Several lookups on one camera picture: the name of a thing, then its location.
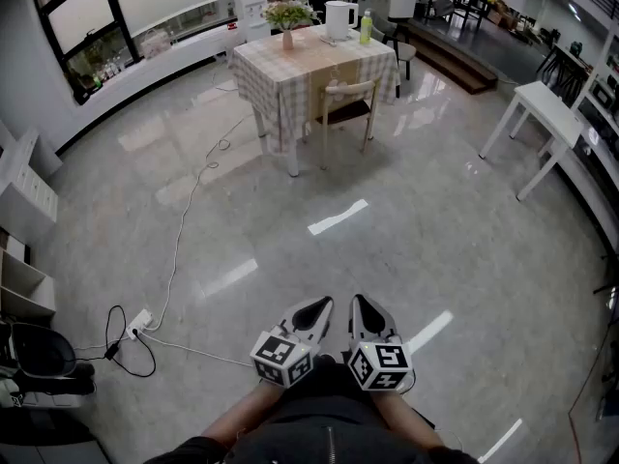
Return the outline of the white basket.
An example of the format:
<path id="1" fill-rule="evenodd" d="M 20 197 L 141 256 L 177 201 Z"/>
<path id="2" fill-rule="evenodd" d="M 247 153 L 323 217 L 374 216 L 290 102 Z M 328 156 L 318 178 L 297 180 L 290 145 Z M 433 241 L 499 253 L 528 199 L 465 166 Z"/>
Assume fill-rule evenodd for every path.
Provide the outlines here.
<path id="1" fill-rule="evenodd" d="M 140 43 L 140 49 L 145 59 L 152 59 L 172 47 L 169 34 L 158 28 L 148 30 Z"/>

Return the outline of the white window ledge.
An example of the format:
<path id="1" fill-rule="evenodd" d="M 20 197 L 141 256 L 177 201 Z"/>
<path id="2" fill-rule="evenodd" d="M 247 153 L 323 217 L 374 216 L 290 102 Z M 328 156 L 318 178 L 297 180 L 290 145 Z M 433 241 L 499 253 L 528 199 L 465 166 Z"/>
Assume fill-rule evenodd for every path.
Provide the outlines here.
<path id="1" fill-rule="evenodd" d="M 68 147 L 82 131 L 133 98 L 168 80 L 206 64 L 216 55 L 241 43 L 238 28 L 226 24 L 173 45 L 151 59 L 144 59 L 103 84 L 83 105 L 73 104 L 65 119 L 47 131 L 54 151 Z"/>

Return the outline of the table with checkered cloth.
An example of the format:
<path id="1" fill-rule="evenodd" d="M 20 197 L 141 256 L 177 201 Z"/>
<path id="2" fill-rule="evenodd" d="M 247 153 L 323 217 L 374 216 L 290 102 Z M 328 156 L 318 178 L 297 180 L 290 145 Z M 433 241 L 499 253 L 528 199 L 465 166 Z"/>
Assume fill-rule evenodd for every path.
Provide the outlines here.
<path id="1" fill-rule="evenodd" d="M 353 99 L 350 97 L 338 96 L 334 100 L 330 100 L 330 106 L 332 108 L 337 108 L 352 101 Z M 258 136 L 262 139 L 263 146 L 269 149 L 267 146 L 267 134 L 272 129 L 272 127 L 269 126 L 269 124 L 263 120 L 262 115 L 259 112 L 257 112 L 257 110 L 254 107 L 252 107 L 252 110 L 253 110 L 255 123 L 258 129 Z M 305 124 L 301 128 L 301 137 L 292 141 L 289 151 L 285 154 L 277 155 L 277 156 L 283 156 L 286 158 L 287 170 L 290 176 L 296 177 L 299 175 L 299 168 L 298 168 L 298 161 L 297 161 L 298 141 L 300 139 L 305 139 L 308 133 L 316 132 L 316 131 L 319 131 L 321 134 L 320 128 L 317 126 L 315 120 Z"/>

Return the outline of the white power strip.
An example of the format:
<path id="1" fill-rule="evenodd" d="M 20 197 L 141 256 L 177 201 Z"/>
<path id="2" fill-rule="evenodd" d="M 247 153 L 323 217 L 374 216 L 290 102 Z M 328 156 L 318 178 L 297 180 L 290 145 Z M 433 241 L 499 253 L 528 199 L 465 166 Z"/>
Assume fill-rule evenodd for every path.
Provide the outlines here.
<path id="1" fill-rule="evenodd" d="M 137 336 L 142 333 L 153 321 L 153 314 L 143 308 L 126 327 L 126 334 L 130 340 L 136 340 Z"/>

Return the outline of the black framed window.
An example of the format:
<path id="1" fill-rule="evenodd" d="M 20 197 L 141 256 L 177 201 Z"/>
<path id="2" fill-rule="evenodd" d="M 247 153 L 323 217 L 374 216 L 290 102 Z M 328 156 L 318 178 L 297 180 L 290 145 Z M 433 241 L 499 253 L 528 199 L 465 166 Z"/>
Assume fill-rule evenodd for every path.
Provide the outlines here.
<path id="1" fill-rule="evenodd" d="M 74 102 L 142 59 L 119 0 L 33 0 Z"/>

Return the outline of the white side table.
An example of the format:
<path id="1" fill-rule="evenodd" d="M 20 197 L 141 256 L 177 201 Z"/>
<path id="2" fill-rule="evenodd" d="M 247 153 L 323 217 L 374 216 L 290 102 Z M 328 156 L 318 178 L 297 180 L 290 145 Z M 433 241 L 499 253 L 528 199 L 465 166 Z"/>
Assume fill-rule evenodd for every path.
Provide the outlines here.
<path id="1" fill-rule="evenodd" d="M 524 110 L 516 122 L 516 126 L 511 130 L 510 138 L 514 139 L 516 137 L 523 123 L 532 115 L 551 134 L 550 140 L 540 151 L 542 156 L 546 152 L 551 152 L 551 156 L 536 175 L 516 195 L 518 201 L 524 200 L 543 177 L 575 147 L 576 142 L 584 131 L 584 125 L 576 117 L 575 113 L 555 96 L 542 81 L 520 85 L 515 88 L 512 101 L 480 151 L 479 157 L 482 160 L 486 158 L 490 148 L 520 105 L 523 106 Z"/>

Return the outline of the wooden chair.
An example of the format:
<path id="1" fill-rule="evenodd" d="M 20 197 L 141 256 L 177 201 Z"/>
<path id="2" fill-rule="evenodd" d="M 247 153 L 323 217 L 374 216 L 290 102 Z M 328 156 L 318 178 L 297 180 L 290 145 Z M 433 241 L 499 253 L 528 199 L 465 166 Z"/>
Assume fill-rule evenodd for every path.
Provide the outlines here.
<path id="1" fill-rule="evenodd" d="M 328 139 L 331 127 L 339 126 L 355 119 L 365 119 L 366 129 L 361 151 L 364 153 L 368 143 L 373 139 L 373 124 L 378 105 L 380 80 L 374 79 L 357 84 L 326 86 L 323 94 L 321 115 L 315 119 L 321 134 L 320 168 L 328 168 Z M 330 100 L 336 97 L 350 97 L 353 101 L 343 106 L 332 108 Z"/>

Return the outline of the wooden platform step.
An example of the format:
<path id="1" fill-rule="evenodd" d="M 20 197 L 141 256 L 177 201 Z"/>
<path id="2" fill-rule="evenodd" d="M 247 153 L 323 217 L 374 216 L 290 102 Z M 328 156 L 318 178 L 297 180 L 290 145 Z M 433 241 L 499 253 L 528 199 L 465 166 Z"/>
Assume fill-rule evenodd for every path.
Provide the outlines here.
<path id="1" fill-rule="evenodd" d="M 498 77 L 463 51 L 443 41 L 414 21 L 403 23 L 404 34 L 416 50 L 416 56 L 451 79 L 470 95 L 478 95 L 497 86 Z"/>

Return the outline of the checked beige tablecloth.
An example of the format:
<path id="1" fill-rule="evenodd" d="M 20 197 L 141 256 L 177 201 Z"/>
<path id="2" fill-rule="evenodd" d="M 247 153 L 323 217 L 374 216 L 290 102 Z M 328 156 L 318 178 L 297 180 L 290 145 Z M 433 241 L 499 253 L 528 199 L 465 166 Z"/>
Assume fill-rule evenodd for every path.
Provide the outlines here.
<path id="1" fill-rule="evenodd" d="M 378 80 L 377 99 L 396 99 L 400 72 L 391 47 L 375 39 L 361 43 L 355 30 L 328 43 L 323 25 L 294 30 L 291 38 L 290 50 L 283 48 L 283 35 L 239 45 L 230 60 L 240 98 L 272 127 L 272 154 L 287 153 L 301 128 L 323 114 L 326 87 Z"/>

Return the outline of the person's right forearm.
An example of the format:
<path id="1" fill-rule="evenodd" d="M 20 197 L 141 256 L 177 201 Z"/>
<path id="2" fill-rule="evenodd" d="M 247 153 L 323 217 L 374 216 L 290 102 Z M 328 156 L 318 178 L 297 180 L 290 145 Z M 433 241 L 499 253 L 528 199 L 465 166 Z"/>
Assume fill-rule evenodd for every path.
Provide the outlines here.
<path id="1" fill-rule="evenodd" d="M 371 398 L 382 419 L 399 436 L 425 450 L 444 447 L 444 442 L 434 429 L 398 392 L 373 392 Z"/>

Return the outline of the white shelving unit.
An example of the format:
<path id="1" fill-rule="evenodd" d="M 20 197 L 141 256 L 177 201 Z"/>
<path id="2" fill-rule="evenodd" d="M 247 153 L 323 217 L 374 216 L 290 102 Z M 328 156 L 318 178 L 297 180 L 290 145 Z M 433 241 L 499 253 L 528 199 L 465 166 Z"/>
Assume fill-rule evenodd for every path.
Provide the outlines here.
<path id="1" fill-rule="evenodd" d="M 572 110 L 586 123 L 585 140 L 619 171 L 619 19 L 614 19 L 601 55 Z"/>

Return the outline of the person's left forearm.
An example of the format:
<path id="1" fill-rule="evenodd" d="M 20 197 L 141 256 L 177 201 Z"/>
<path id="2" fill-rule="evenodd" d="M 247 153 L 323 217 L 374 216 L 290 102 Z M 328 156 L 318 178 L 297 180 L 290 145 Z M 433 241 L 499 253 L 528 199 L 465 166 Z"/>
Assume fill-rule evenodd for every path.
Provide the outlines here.
<path id="1" fill-rule="evenodd" d="M 284 388 L 259 382 L 248 394 L 212 422 L 201 436 L 230 449 L 238 437 L 258 427 L 270 414 L 284 393 Z"/>

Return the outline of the white electric kettle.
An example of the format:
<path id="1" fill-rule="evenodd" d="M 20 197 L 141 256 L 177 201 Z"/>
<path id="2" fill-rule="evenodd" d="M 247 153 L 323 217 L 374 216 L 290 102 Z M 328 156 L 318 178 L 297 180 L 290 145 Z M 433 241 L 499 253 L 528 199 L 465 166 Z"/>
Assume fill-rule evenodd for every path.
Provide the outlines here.
<path id="1" fill-rule="evenodd" d="M 332 0 L 325 3 L 325 10 L 327 37 L 336 42 L 346 40 L 349 30 L 357 26 L 359 5 Z"/>

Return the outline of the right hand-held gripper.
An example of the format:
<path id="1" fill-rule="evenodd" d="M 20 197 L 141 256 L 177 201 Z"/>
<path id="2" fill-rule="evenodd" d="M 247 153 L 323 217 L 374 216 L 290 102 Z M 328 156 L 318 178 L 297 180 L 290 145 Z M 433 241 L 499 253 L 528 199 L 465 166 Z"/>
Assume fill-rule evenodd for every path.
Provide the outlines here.
<path id="1" fill-rule="evenodd" d="M 393 316 L 377 301 L 356 294 L 350 302 L 350 356 L 346 365 L 364 392 L 398 392 L 412 375 L 412 361 Z M 371 336 L 366 330 L 387 330 Z"/>

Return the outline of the grey chair with black legs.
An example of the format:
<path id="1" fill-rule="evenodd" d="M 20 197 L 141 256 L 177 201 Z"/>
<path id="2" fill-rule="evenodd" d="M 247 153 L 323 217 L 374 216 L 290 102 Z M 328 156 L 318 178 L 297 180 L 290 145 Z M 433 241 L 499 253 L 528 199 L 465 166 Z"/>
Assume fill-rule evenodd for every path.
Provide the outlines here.
<path id="1" fill-rule="evenodd" d="M 376 11 L 371 11 L 370 16 L 372 19 L 371 36 L 394 50 L 398 62 L 405 64 L 405 76 L 409 80 L 411 62 L 417 52 L 415 46 L 410 44 L 408 40 L 402 42 L 398 39 L 398 25 L 396 23 L 386 20 Z"/>

